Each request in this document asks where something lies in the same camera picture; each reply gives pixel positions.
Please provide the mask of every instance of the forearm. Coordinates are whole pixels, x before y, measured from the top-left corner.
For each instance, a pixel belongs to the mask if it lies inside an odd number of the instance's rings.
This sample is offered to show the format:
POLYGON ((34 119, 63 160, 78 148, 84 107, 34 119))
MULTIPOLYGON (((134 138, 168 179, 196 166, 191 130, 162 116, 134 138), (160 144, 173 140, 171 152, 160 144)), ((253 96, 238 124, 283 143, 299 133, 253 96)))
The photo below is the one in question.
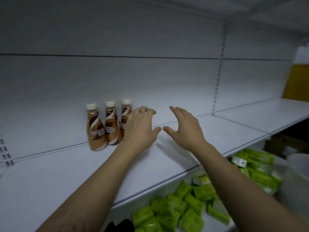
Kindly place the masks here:
POLYGON ((212 145, 205 142, 194 155, 241 231, 308 231, 302 222, 230 164, 212 145))
POLYGON ((112 206, 121 182, 135 159, 125 142, 37 230, 97 232, 112 206))

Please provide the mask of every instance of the coffee bottle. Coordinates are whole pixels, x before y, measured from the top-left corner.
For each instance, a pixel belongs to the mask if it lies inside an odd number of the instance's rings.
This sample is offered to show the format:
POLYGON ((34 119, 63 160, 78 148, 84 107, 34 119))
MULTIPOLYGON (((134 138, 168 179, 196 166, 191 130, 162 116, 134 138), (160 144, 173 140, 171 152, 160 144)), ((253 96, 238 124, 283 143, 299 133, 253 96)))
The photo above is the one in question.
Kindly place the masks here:
POLYGON ((125 136, 126 123, 128 120, 129 114, 132 112, 131 99, 122 100, 122 117, 121 117, 121 136, 125 136))
POLYGON ((122 141, 120 129, 118 127, 117 110, 115 107, 115 102, 106 102, 106 139, 107 144, 114 146, 118 145, 122 141))
POLYGON ((87 104, 87 135, 89 147, 92 151, 100 151, 106 147, 105 128, 98 116, 97 105, 87 104))

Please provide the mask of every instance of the person's right arm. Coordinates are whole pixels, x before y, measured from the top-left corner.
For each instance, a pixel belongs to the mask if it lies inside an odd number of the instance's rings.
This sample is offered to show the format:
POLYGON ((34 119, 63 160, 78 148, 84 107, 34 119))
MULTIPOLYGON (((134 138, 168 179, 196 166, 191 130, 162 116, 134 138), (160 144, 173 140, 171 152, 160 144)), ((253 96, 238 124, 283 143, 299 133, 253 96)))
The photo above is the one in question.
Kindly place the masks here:
POLYGON ((177 107, 170 109, 178 120, 178 131, 167 126, 163 130, 199 160, 240 231, 309 231, 303 222, 207 143, 198 120, 191 113, 177 107))

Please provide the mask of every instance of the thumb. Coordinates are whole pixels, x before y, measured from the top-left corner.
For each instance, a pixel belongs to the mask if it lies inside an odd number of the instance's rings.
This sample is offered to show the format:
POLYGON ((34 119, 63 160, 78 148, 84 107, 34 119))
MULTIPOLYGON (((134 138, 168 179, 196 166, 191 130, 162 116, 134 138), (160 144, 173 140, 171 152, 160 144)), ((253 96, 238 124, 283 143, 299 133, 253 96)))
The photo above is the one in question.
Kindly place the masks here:
POLYGON ((168 126, 164 126, 164 127, 163 127, 163 130, 164 130, 169 136, 171 136, 172 139, 175 138, 176 133, 177 133, 175 130, 172 130, 172 129, 171 129, 170 127, 168 127, 168 126))
POLYGON ((159 134, 159 132, 161 131, 161 127, 156 127, 153 131, 152 131, 152 135, 157 139, 157 136, 159 134))

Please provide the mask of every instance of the person's left arm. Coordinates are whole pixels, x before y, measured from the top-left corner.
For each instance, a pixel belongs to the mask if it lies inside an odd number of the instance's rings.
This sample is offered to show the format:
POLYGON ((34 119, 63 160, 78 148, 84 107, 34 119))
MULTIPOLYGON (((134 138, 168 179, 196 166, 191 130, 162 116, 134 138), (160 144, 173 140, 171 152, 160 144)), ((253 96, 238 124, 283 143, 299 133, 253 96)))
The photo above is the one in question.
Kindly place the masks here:
POLYGON ((124 141, 38 229, 37 232, 98 232, 130 165, 140 152, 157 139, 160 127, 152 130, 156 112, 146 107, 128 117, 124 141))

